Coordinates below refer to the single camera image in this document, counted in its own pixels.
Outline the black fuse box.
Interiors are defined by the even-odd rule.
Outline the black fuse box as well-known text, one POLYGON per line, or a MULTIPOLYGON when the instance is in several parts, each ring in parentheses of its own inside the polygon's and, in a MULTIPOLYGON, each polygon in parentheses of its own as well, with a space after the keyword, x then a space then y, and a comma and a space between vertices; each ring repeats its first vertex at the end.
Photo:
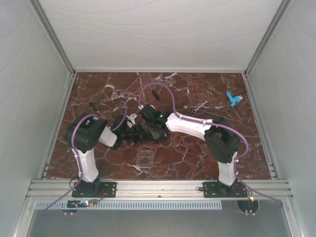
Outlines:
POLYGON ((157 130, 152 132, 152 136, 154 139, 154 143, 159 144, 170 138, 170 132, 168 129, 157 130))

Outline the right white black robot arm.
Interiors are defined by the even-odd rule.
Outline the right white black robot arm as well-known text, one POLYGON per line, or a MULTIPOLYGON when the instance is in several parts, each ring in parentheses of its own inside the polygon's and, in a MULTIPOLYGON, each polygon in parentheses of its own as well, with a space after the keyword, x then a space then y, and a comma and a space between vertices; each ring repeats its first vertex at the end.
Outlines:
POLYGON ((231 131, 224 118, 197 119, 172 110, 160 112, 150 104, 139 106, 140 117, 156 144, 170 138, 171 132, 179 132, 203 140, 219 167, 218 190, 230 196, 236 190, 234 159, 237 157, 240 140, 231 131))

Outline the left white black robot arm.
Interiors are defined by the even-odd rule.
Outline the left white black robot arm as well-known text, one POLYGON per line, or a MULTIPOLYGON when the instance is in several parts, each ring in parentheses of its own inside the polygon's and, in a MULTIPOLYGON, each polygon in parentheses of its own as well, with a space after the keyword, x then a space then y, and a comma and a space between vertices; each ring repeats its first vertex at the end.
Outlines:
POLYGON ((110 148, 118 148, 122 141, 138 144, 145 138, 145 131, 132 116, 116 116, 113 126, 96 115, 82 113, 67 127, 64 139, 75 155, 79 179, 86 182, 84 191, 91 197, 100 194, 102 185, 96 181, 99 171, 96 168, 94 147, 101 143, 110 148))

